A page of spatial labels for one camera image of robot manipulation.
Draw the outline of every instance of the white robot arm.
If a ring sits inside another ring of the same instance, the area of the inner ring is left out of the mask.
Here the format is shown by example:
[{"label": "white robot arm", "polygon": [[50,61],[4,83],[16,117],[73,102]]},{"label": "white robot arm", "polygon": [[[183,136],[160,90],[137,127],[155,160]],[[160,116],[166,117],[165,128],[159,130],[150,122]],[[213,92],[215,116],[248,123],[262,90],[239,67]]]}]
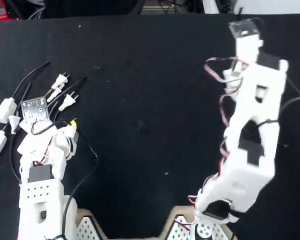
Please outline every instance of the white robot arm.
[{"label": "white robot arm", "polygon": [[[51,123],[47,121],[41,129]],[[21,143],[18,240],[77,239],[77,203],[74,198],[68,203],[70,196],[64,195],[61,183],[67,160],[76,153],[77,140],[77,125],[72,121],[42,134],[29,132]]]},{"label": "white robot arm", "polygon": [[[236,102],[235,111],[229,122],[222,115],[226,150],[221,144],[219,172],[206,178],[195,200],[195,216],[217,224],[236,222],[275,175],[278,117],[288,70],[286,60],[259,52],[263,41],[251,19],[231,22],[229,27],[236,41],[232,69],[223,72],[225,79],[208,65],[205,69],[226,83],[224,96]],[[250,120],[258,125],[261,143],[241,137]]]}]

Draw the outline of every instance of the perforated base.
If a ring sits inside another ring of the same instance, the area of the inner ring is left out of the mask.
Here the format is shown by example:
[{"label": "perforated base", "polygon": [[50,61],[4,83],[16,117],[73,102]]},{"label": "perforated base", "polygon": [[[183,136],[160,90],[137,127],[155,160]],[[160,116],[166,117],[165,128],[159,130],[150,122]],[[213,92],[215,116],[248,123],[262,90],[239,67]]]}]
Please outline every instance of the perforated base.
[{"label": "perforated base", "polygon": [[91,217],[84,216],[76,228],[77,240],[102,240]]},{"label": "perforated base", "polygon": [[[179,215],[175,219],[183,224],[187,223],[183,215]],[[166,240],[229,240],[220,225],[207,220],[200,220],[191,229],[196,232],[191,232],[191,230],[187,230],[184,226],[175,222],[170,228]]]}]

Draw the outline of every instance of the black table surface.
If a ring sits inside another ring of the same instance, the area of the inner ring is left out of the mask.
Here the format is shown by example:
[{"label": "black table surface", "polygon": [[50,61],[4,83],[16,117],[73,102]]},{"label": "black table surface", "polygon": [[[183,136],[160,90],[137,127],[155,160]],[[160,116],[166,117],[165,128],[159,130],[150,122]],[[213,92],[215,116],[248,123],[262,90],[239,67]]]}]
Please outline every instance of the black table surface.
[{"label": "black table surface", "polygon": [[[289,61],[288,76],[300,87],[300,15],[262,18],[264,50]],[[69,84],[88,77],[77,103],[59,117],[77,118],[99,153],[97,172],[75,199],[109,238],[158,236],[172,207],[188,205],[187,195],[217,171],[224,86],[203,64],[235,54],[233,20],[126,15],[0,22],[0,103],[46,61],[51,64],[28,98],[44,95],[59,73],[71,74]],[[296,96],[287,85],[283,101]],[[300,239],[300,101],[285,110],[280,125],[275,178],[232,226],[239,239]],[[16,239],[19,187],[7,152],[0,156],[0,239]],[[66,194],[92,165],[79,141],[63,180]]]}]

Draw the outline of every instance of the metal plate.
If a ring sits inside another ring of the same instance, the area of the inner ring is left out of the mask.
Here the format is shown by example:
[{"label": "metal plate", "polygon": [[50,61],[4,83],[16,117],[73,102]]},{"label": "metal plate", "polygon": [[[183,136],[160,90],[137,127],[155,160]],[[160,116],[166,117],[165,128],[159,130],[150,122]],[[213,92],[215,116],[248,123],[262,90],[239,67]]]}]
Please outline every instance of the metal plate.
[{"label": "metal plate", "polygon": [[49,120],[47,101],[44,96],[23,101],[22,115],[25,123],[33,124]]}]

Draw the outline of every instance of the hole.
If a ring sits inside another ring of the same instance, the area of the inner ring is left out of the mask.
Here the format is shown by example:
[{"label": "hole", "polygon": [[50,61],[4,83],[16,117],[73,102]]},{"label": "hole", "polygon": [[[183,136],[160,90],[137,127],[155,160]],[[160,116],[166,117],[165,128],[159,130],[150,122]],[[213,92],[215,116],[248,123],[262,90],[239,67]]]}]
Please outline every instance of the hole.
[{"label": "hole", "polygon": [[47,211],[46,210],[40,212],[40,218],[42,220],[45,220],[47,218]]}]

